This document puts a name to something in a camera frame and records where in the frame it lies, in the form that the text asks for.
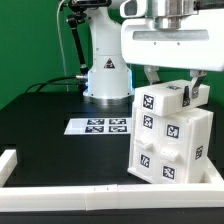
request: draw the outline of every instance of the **green background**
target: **green background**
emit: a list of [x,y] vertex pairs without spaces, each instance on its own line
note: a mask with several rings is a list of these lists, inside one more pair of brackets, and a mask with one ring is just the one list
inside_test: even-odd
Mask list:
[[[64,75],[57,34],[58,0],[1,0],[0,3],[0,108],[32,84]],[[79,73],[79,63],[65,9],[60,14],[68,75]],[[122,22],[118,10],[109,15]],[[88,24],[79,27],[81,43],[89,67],[92,64],[91,36]],[[136,87],[148,84],[142,66],[133,65]],[[161,68],[161,80],[189,79],[189,70]],[[210,85],[210,97],[224,106],[224,73],[208,72],[204,83]],[[65,87],[47,87],[44,91],[66,91]]]

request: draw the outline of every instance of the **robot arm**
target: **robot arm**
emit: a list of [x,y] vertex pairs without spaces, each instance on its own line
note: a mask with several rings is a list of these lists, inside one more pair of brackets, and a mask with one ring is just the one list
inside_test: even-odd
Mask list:
[[224,1],[209,4],[193,0],[124,2],[121,15],[129,18],[123,23],[121,34],[125,61],[148,68],[190,69],[192,98],[197,98],[204,71],[224,70],[224,32],[218,25],[224,21],[221,7]]
[[[108,15],[109,5],[119,8],[123,0],[69,0],[74,12],[67,19],[73,33],[82,75],[76,76],[85,85],[84,100],[100,104],[120,104],[132,100],[131,70],[121,55],[121,25]],[[77,27],[88,21],[92,36],[93,66],[88,69]]]

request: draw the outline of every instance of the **black table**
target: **black table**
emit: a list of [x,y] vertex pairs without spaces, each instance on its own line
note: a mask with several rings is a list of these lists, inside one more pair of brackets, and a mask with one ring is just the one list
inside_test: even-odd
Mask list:
[[[29,93],[0,111],[0,150],[16,148],[18,165],[5,187],[142,184],[127,173],[130,135],[65,136],[70,118],[131,117],[131,104],[100,106],[78,93]],[[215,117],[209,158],[223,175],[224,110]],[[0,223],[222,223],[224,208],[1,213]]]

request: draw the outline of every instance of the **cube face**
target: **cube face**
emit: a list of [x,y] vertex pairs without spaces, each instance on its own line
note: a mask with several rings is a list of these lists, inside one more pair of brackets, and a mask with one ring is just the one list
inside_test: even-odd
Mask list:
[[200,182],[213,114],[194,108],[161,117],[134,110],[128,171],[150,183]]
[[167,116],[207,103],[209,86],[200,85],[198,98],[188,101],[187,104],[183,99],[186,86],[189,87],[191,95],[192,83],[186,80],[137,88],[134,106],[158,116]]

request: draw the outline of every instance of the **white block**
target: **white block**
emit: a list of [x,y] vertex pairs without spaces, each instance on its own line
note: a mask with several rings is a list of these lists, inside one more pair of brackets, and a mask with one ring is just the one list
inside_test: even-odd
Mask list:
[[185,86],[189,87],[191,96],[192,83],[186,80],[177,80],[136,88],[134,106],[145,112],[150,112],[159,116],[166,116],[195,108],[208,102],[210,87],[200,85],[198,98],[191,99],[190,105],[183,107]]
[[128,172],[150,183],[201,182],[213,113],[194,108],[160,117],[133,109]]
[[119,209],[223,207],[224,184],[118,186]]
[[86,210],[117,209],[117,185],[95,186],[85,195]]
[[85,210],[89,187],[26,187],[0,189],[0,211]]
[[3,187],[17,164],[16,150],[5,150],[0,157],[0,187]]

